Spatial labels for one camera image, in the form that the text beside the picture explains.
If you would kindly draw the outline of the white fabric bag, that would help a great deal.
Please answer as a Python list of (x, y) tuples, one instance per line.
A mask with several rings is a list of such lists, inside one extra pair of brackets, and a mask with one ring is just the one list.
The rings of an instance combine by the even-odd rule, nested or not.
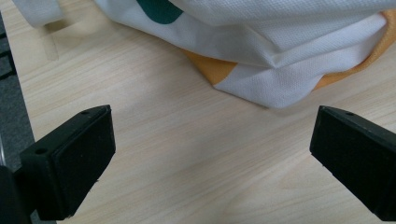
[(94, 0), (113, 21), (237, 63), (214, 88), (272, 108), (362, 63), (396, 0)]

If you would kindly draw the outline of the orange cloth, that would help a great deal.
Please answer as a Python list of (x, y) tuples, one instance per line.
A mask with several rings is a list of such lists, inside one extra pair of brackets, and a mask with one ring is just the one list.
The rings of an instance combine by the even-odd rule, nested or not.
[[(367, 56), (362, 63), (346, 71), (327, 73), (319, 80), (318, 84), (315, 86), (315, 90), (333, 84), (334, 82), (366, 69), (369, 65), (375, 62), (394, 42), (396, 42), (396, 9), (385, 10), (381, 13), (381, 16), (387, 21), (386, 31), (375, 45), (370, 55)], [(182, 52), (212, 85), (219, 84), (221, 81), (223, 81), (237, 66), (237, 63), (205, 57), (188, 50), (183, 49)]]

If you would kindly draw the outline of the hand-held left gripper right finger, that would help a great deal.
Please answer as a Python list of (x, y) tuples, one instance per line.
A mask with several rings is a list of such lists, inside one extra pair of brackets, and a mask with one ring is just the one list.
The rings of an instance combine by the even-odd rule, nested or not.
[(396, 221), (396, 133), (322, 105), (311, 154), (383, 221)]

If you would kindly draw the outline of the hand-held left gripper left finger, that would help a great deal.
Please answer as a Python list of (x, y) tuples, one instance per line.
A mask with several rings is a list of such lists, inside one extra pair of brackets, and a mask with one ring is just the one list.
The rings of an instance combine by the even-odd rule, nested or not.
[(21, 153), (44, 220), (73, 216), (116, 152), (111, 107), (77, 113)]

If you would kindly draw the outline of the clear tape strip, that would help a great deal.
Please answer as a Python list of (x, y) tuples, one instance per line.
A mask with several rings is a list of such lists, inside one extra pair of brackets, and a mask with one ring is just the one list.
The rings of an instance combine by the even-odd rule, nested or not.
[(52, 35), (43, 35), (40, 37), (45, 55), (49, 61), (58, 61), (59, 54), (56, 43)]

